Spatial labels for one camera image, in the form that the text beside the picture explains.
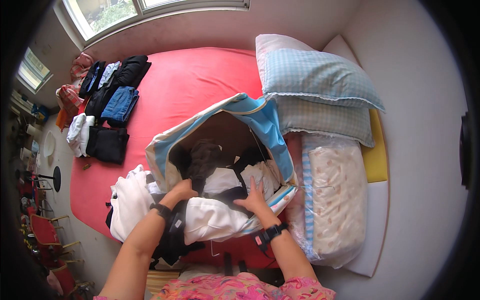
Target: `black wristband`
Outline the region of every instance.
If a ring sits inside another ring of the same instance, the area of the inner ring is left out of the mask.
[[[158,210],[158,215],[165,219],[165,222],[168,222],[168,219],[172,215],[172,211],[163,204],[152,203],[150,209],[156,208]]]
[[[270,228],[265,229],[265,240],[267,243],[269,243],[271,240],[273,240],[274,237],[279,236],[282,234],[282,230],[287,229],[288,224],[283,222],[280,225],[273,225]]]

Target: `green plant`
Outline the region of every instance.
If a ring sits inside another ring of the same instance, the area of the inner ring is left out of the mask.
[[[132,0],[121,0],[117,4],[105,8],[98,14],[95,22],[91,24],[95,33],[100,32],[107,27],[110,27],[112,23],[117,22],[122,18],[136,15],[135,7]]]

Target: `pink floral clothing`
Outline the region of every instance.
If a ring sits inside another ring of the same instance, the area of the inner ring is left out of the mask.
[[[251,273],[237,276],[204,275],[187,281],[169,281],[152,300],[161,299],[320,299],[333,300],[335,292],[324,288],[318,280],[308,277],[294,277],[279,288],[264,283]],[[94,300],[106,300],[94,297]]]

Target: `window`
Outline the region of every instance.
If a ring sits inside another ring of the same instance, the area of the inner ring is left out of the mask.
[[[27,48],[24,59],[18,69],[20,81],[33,93],[36,93],[42,85],[52,76],[50,70]]]
[[[161,15],[198,8],[241,8],[250,0],[62,0],[62,14],[69,16],[84,45],[132,23]]]

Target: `black round table base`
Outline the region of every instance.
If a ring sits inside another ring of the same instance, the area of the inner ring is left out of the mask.
[[[60,191],[60,184],[61,184],[60,168],[56,166],[55,169],[53,170],[53,187],[55,188],[56,192]]]

